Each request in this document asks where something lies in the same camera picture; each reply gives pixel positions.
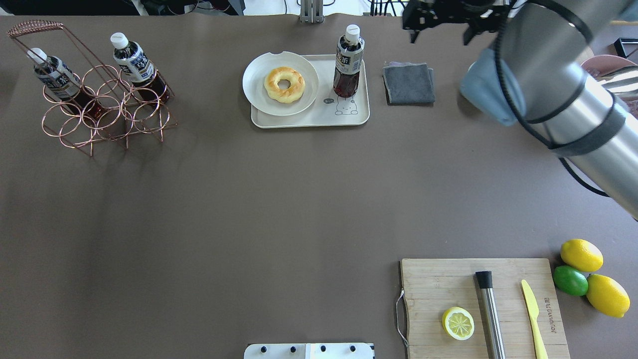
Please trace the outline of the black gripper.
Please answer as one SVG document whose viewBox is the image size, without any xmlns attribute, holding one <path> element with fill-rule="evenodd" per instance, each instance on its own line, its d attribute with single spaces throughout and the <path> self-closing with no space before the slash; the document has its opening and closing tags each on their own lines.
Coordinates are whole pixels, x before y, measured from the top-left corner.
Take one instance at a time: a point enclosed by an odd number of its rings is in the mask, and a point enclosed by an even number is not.
<svg viewBox="0 0 638 359">
<path fill-rule="evenodd" d="M 402 28 L 414 44 L 422 30 L 443 23 L 464 23 L 463 45 L 483 32 L 495 32 L 512 9 L 510 0 L 409 0 L 402 14 Z"/>
</svg>

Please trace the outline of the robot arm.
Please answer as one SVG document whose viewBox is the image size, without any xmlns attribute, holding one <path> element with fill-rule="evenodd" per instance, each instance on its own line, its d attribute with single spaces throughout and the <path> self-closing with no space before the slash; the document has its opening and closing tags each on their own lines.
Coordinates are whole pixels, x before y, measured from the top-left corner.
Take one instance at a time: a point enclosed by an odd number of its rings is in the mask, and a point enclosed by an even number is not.
<svg viewBox="0 0 638 359">
<path fill-rule="evenodd" d="M 470 66 L 461 94 L 504 123 L 519 123 L 567 170 L 576 166 L 637 217 L 637 119 L 619 95 L 576 61 L 616 19 L 636 20 L 635 0 L 411 0 L 402 27 L 419 32 L 465 23 L 464 44 L 495 32 Z"/>
</svg>

